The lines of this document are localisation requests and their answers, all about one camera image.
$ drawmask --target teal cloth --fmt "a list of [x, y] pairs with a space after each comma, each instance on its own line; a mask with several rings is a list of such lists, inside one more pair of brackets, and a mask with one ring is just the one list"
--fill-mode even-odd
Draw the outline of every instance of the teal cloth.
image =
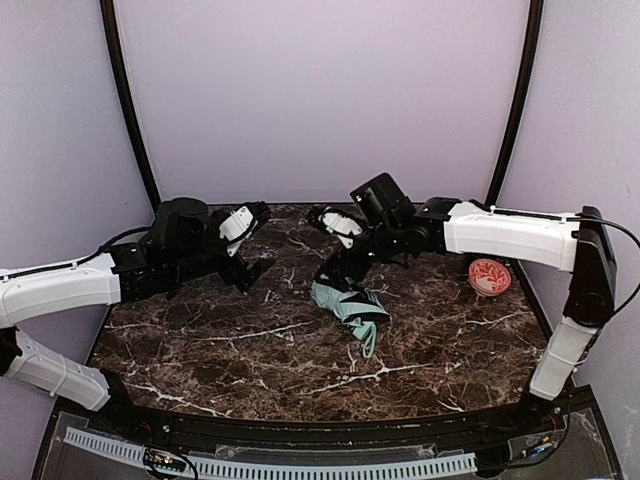
[[[374, 305], [359, 302], [345, 302], [354, 296], [365, 294]], [[381, 313], [389, 315], [382, 307], [378, 296], [368, 288], [360, 291], [341, 292], [318, 282], [311, 284], [311, 298], [320, 308], [331, 311], [340, 322], [351, 328], [351, 333], [362, 342], [362, 355], [371, 358], [376, 349], [377, 327], [375, 322], [362, 320], [359, 314]]]

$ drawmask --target brown marble surface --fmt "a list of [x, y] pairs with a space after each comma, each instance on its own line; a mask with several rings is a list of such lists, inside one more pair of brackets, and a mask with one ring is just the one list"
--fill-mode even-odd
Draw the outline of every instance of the brown marble surface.
[[167, 300], [113, 309], [91, 365], [118, 372], [137, 404], [254, 420], [384, 420], [514, 402], [545, 340], [521, 288], [476, 295], [465, 258], [422, 255], [410, 270], [372, 269], [393, 320], [370, 360], [310, 299], [337, 246], [304, 221], [309, 206], [273, 207], [242, 247], [278, 262], [249, 291], [216, 275]]

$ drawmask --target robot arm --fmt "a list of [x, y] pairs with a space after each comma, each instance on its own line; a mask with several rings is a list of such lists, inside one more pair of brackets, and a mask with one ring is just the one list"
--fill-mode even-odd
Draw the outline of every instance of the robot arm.
[[616, 262], [608, 236], [597, 223], [601, 219], [597, 209], [549, 215], [451, 198], [432, 198], [416, 209], [388, 174], [351, 196], [366, 218], [367, 227], [361, 233], [357, 231], [362, 221], [346, 213], [341, 226], [347, 229], [339, 230], [331, 208], [314, 207], [308, 216], [313, 226], [342, 242], [316, 275], [316, 282], [325, 287], [345, 291], [349, 288], [345, 278], [362, 281], [374, 263], [388, 262], [398, 254], [417, 257], [422, 252], [481, 253], [572, 272], [563, 318], [528, 391], [542, 402], [560, 394], [614, 312]]
[[219, 273], [247, 291], [272, 264], [248, 267], [238, 255], [243, 241], [269, 219], [263, 202], [210, 212], [189, 198], [163, 202], [136, 242], [103, 245], [95, 254], [31, 269], [0, 270], [0, 375], [61, 395], [89, 410], [125, 392], [119, 378], [80, 365], [39, 344], [16, 325], [23, 320], [87, 305], [113, 305], [175, 294], [189, 280]]

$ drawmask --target red and white patterned bowl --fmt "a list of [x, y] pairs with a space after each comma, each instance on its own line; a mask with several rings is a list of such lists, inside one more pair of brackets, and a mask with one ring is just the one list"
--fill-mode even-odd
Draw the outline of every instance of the red and white patterned bowl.
[[469, 266], [469, 282], [479, 295], [495, 297], [511, 286], [507, 267], [489, 258], [479, 258]]

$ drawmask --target black pole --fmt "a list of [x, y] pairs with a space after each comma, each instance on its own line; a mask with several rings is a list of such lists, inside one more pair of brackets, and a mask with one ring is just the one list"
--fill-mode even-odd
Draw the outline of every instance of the black pole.
[[513, 94], [513, 103], [511, 104], [511, 112], [509, 112], [509, 120], [507, 128], [504, 132], [502, 147], [496, 162], [496, 168], [493, 172], [489, 192], [487, 193], [486, 205], [495, 205], [502, 189], [502, 184], [507, 175], [509, 161], [513, 154], [513, 147], [516, 143], [520, 120], [522, 120], [522, 112], [527, 99], [529, 90], [529, 82], [531, 81], [531, 73], [533, 72], [533, 61], [536, 56], [536, 48], [538, 46], [538, 36], [540, 34], [540, 24], [542, 23], [542, 8], [544, 0], [531, 0], [529, 4], [529, 19], [527, 20], [527, 32], [524, 38], [524, 47], [522, 49], [522, 59], [520, 60], [520, 71], [518, 72], [518, 81], [516, 82], [516, 90]]
[[149, 202], [155, 212], [160, 205], [160, 192], [158, 185], [153, 178], [151, 164], [147, 151], [142, 141], [142, 133], [138, 124], [138, 117], [133, 106], [133, 97], [127, 80], [127, 71], [124, 66], [124, 57], [122, 56], [122, 45], [120, 44], [120, 35], [118, 34], [118, 23], [116, 21], [115, 8], [113, 0], [100, 0], [100, 8], [102, 9], [102, 23], [104, 25], [104, 33], [107, 38], [107, 47], [109, 48], [109, 57], [111, 59], [111, 68], [113, 69], [113, 77], [116, 81], [118, 96], [120, 97], [120, 107], [124, 115], [124, 121], [129, 132], [129, 140], [133, 147], [133, 153], [138, 163], [138, 169], [142, 176], [144, 188], [147, 191]]

